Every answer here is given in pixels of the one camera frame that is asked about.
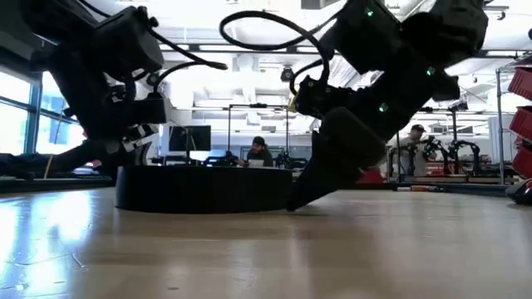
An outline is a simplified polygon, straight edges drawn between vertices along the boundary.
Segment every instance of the cap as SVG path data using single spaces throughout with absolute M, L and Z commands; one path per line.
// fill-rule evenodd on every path
M 411 130 L 416 130 L 416 131 L 419 131 L 419 132 L 426 132 L 425 128 L 423 128 L 422 125 L 413 125 Z
M 260 136 L 257 136 L 255 138 L 253 138 L 253 144 L 254 145 L 262 145 L 262 146 L 265 146 L 266 145 L 266 141 L 264 140 L 264 138 L 260 137 Z

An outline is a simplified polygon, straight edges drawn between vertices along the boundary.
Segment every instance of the black round platform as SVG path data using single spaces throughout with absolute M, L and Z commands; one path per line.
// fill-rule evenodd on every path
M 151 213 L 247 213 L 285 209 L 292 173 L 281 169 L 126 166 L 117 208 Z

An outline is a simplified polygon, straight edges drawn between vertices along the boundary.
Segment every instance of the man with cap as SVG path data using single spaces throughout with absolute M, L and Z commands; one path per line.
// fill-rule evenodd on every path
M 410 129 L 408 137 L 399 142 L 401 147 L 408 145 L 416 145 L 417 152 L 414 156 L 414 176 L 426 176 L 426 160 L 423 157 L 423 150 L 425 145 L 421 141 L 425 128 L 422 125 L 413 125 Z M 431 154 L 429 159 L 435 159 L 436 153 Z M 408 150 L 401 150 L 401 173 L 404 174 L 410 167 L 410 156 Z
M 273 167 L 273 156 L 268 150 L 268 145 L 264 138 L 257 136 L 253 138 L 251 150 L 248 152 L 248 162 L 250 160 L 262 160 L 264 167 Z M 246 164 L 244 161 L 239 161 L 240 165 Z

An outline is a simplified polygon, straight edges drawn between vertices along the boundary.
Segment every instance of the red storage bin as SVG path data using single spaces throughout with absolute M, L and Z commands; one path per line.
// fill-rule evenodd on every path
M 532 151 L 521 147 L 514 159 L 514 169 L 527 178 L 532 178 Z
M 357 181 L 357 184 L 384 184 L 384 180 L 381 176 L 381 170 L 372 168 L 364 172 L 364 176 Z
M 510 130 L 526 140 L 532 141 L 532 106 L 517 107 L 517 113 L 510 124 Z
M 515 69 L 514 79 L 512 79 L 508 91 L 527 100 L 532 100 L 532 71 L 523 68 Z

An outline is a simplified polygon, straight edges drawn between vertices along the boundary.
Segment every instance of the black cable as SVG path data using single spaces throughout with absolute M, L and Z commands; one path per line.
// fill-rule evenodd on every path
M 126 78 L 124 78 L 124 84 L 126 85 L 126 97 L 124 101 L 127 103 L 131 103 L 136 98 L 135 78 L 133 78 L 133 76 L 127 76 Z
M 139 75 L 135 76 L 133 78 L 133 80 L 135 80 L 135 81 L 142 80 L 142 79 L 146 78 L 146 76 L 148 76 L 148 72 L 147 71 L 142 71 Z
M 332 21 L 341 11 L 342 10 L 340 10 L 337 13 L 335 13 L 334 15 L 332 15 L 332 17 L 329 18 L 328 22 Z M 247 43 L 244 43 L 244 42 L 237 41 L 234 38 L 230 37 L 225 32 L 224 28 L 230 22 L 236 21 L 236 20 L 239 20 L 239 19 L 243 19 L 243 18 L 248 18 L 248 17 L 257 17 L 257 18 L 262 18 L 262 19 L 266 19 L 266 20 L 269 20 L 269 21 L 277 22 L 277 23 L 282 24 L 282 25 L 294 30 L 295 32 L 301 34 L 301 37 L 298 37 L 298 38 L 296 38 L 296 39 L 294 39 L 292 41 L 284 42 L 284 43 L 278 44 L 278 45 L 253 45 L 253 44 L 247 44 Z M 324 24 L 318 26 L 317 27 L 318 31 L 319 31 L 319 29 L 323 28 L 326 24 L 327 23 L 325 22 Z M 298 26 L 296 23 L 285 19 L 284 17 L 276 16 L 276 15 L 274 15 L 272 13 L 268 13 L 268 12 L 257 12 L 257 11 L 236 12 L 236 13 L 234 13 L 232 15 L 229 15 L 226 18 L 224 18 L 222 20 L 222 22 L 219 24 L 219 33 L 227 42 L 229 42 L 229 43 L 231 43 L 231 44 L 233 44 L 233 45 L 235 45 L 237 47 L 242 47 L 242 48 L 249 49 L 249 50 L 254 50 L 254 51 L 275 51 L 275 50 L 280 50 L 280 49 L 283 49 L 283 48 L 286 48 L 286 47 L 294 46 L 297 43 L 303 41 L 304 39 L 307 39 L 309 42 L 311 42 L 313 44 L 313 46 L 315 46 L 318 49 L 319 56 L 322 58 L 323 70 L 322 70 L 322 75 L 320 76 L 319 80 L 320 80 L 320 82 L 326 84 L 327 80 L 329 78 L 329 73 L 330 73 L 329 61 L 327 59 L 328 55 L 327 55 L 327 52 L 326 52 L 325 48 L 319 43 L 318 39 L 316 39 L 316 37 L 314 37 L 314 35 L 313 35 L 314 31 L 316 31 L 316 28 L 314 28 L 312 31 L 309 32 L 309 31 L 301 28 L 300 26 Z
M 296 87 L 295 87 L 295 85 L 296 85 L 296 78 L 297 78 L 299 75 L 303 74 L 305 71 L 308 71 L 308 70 L 310 70 L 310 69 L 312 69 L 312 68 L 314 68 L 314 67 L 317 67 L 317 66 L 321 66 L 322 64 L 323 64 L 323 61 L 322 61 L 322 60 L 316 60 L 315 62 L 310 63 L 310 64 L 308 64 L 308 65 L 302 67 L 301 70 L 296 71 L 295 74 L 293 74 L 292 79 L 290 79 L 290 83 L 289 83 L 289 85 L 290 85 L 290 92 L 292 92 L 292 94 L 293 94 L 294 96 L 297 95 L 297 94 L 298 94 L 298 91 L 296 91 Z
M 329 24 L 332 20 L 334 20 L 335 18 L 338 17 L 338 15 L 343 11 L 343 8 L 340 9 L 339 11 L 337 11 L 336 13 L 334 13 L 327 21 L 325 21 L 323 24 L 321 25 L 318 25 L 316 26 L 314 29 L 310 30 L 310 31 L 306 31 L 305 29 L 301 28 L 300 26 L 298 26 L 297 24 L 293 23 L 293 22 L 290 22 L 289 20 L 283 18 L 283 17 L 279 17 L 279 16 L 276 16 L 276 15 L 273 15 L 271 13 L 268 13 L 268 12 L 257 12 L 257 13 L 261 13 L 263 14 L 262 16 L 249 16 L 249 12 L 256 12 L 256 11 L 243 11 L 243 12 L 236 12 L 230 16 L 227 16 L 225 19 L 222 20 L 222 22 L 219 24 L 219 33 L 220 35 L 224 38 L 224 40 L 226 40 L 227 42 L 229 42 L 230 44 L 233 44 L 235 46 L 238 46 L 238 47 L 242 47 L 242 48 L 245 48 L 245 49 L 249 49 L 249 50 L 255 50 L 255 51 L 275 51 L 275 50 L 281 50 L 281 49 L 284 49 L 284 48 L 287 48 L 287 47 L 291 47 L 291 46 L 295 46 L 297 44 L 299 44 L 300 42 L 304 41 L 305 39 L 307 39 L 301 32 L 298 32 L 298 30 L 294 29 L 293 27 L 297 27 L 301 30 L 304 30 L 305 32 L 309 33 L 309 34 L 315 34 L 317 32 L 319 32 L 320 30 L 322 30 L 327 24 Z M 276 17 L 277 19 L 280 19 L 282 20 L 283 22 L 279 22 L 278 20 L 273 20 L 271 18 L 269 18 L 269 16 L 273 16 L 273 17 Z M 291 29 L 293 29 L 294 31 L 298 32 L 299 34 L 301 34 L 300 37 L 297 37 L 297 38 L 294 38 L 293 40 L 291 41 L 288 41 L 288 42 L 284 42 L 284 43 L 280 43 L 280 44 L 277 44 L 277 45 L 252 45 L 252 44 L 247 44 L 247 43 L 244 43 L 244 42 L 241 42 L 241 41 L 237 41 L 235 40 L 234 38 L 230 37 L 224 30 L 224 27 L 227 26 L 227 24 L 229 24 L 230 22 L 232 21 L 236 21 L 236 20 L 239 20 L 239 19 L 243 19 L 243 18 L 246 18 L 246 17 L 259 17 L 259 18 L 264 18 L 264 19 L 267 19 L 267 20 L 270 20 L 270 21 L 274 21 L 274 22 L 278 22 L 280 24 L 283 24 L 284 26 L 287 26 L 287 27 L 290 27 Z M 287 25 L 285 24 L 284 22 L 290 22 L 292 23 L 292 25 Z
M 85 5 L 86 7 L 90 8 L 93 12 L 95 12 L 95 13 L 103 16 L 103 17 L 110 17 L 111 16 L 111 15 L 99 10 L 98 8 L 94 7 L 93 5 L 88 3 L 86 0 L 77 0 L 77 1 L 79 1 L 81 4 Z M 227 67 L 227 65 L 225 65 L 224 63 L 216 62 L 216 61 L 206 61 L 205 59 L 203 59 L 201 57 L 198 57 L 198 56 L 196 56 L 196 55 L 194 55 L 192 53 L 187 52 L 184 49 L 181 49 L 180 47 L 175 45 L 173 42 L 169 41 L 165 37 L 161 36 L 159 33 L 155 32 L 155 30 L 153 30 L 152 26 L 147 26 L 147 31 L 148 31 L 149 34 L 151 34 L 153 37 L 158 39 L 160 42 L 162 42 L 166 46 L 172 48 L 172 50 L 177 51 L 178 53 L 182 54 L 185 57 L 188 57 L 189 59 L 191 59 L 193 61 L 199 61 L 202 64 L 205 64 L 206 66 L 209 66 L 209 67 L 212 67 L 212 68 L 215 68 L 215 69 L 218 69 L 218 70 L 222 70 L 222 71 L 226 71 L 226 70 L 229 69 Z
M 179 54 L 193 60 L 193 61 L 196 61 L 196 62 L 199 62 L 200 64 L 203 64 L 203 65 L 206 65 L 206 66 L 209 66 L 209 67 L 212 67 L 214 69 L 217 69 L 217 70 L 221 70 L 221 71 L 226 71 L 228 70 L 229 68 L 227 67 L 226 64 L 224 63 L 221 63 L 221 62 L 216 62 L 216 61 L 206 61 L 205 59 L 199 57 L 199 56 L 196 56 L 184 49 L 181 49 L 180 47 L 178 47 L 177 45 L 175 45 L 173 42 L 167 40 L 166 38 L 164 38 L 163 36 L 161 36 L 159 33 L 155 32 L 155 30 L 153 30 L 153 28 L 149 27 L 148 28 L 148 32 L 153 36 L 155 37 L 156 39 L 158 39 L 159 41 L 161 41 L 162 43 L 164 43 L 166 46 L 170 47 L 172 50 L 178 52 Z
M 159 90 L 159 85 L 160 83 L 171 73 L 173 73 L 174 71 L 178 71 L 178 70 L 181 70 L 181 69 L 184 69 L 186 67 L 189 67 L 189 66 L 203 66 L 204 63 L 201 62 L 201 61 L 189 61 L 189 62 L 184 62 L 184 63 L 181 63 L 177 66 L 172 66 L 171 68 L 169 68 L 168 70 L 166 70 L 164 73 L 162 73 L 159 78 L 157 78 L 157 81 L 154 83 L 153 85 L 153 92 L 157 92 Z
M 94 5 L 88 3 L 86 0 L 77 0 L 79 3 L 83 4 L 84 6 L 88 7 L 89 9 L 91 9 L 93 12 L 99 14 L 100 16 L 102 17 L 110 17 L 111 15 L 110 14 L 107 14 L 103 11 L 101 11 L 100 9 L 94 7 Z

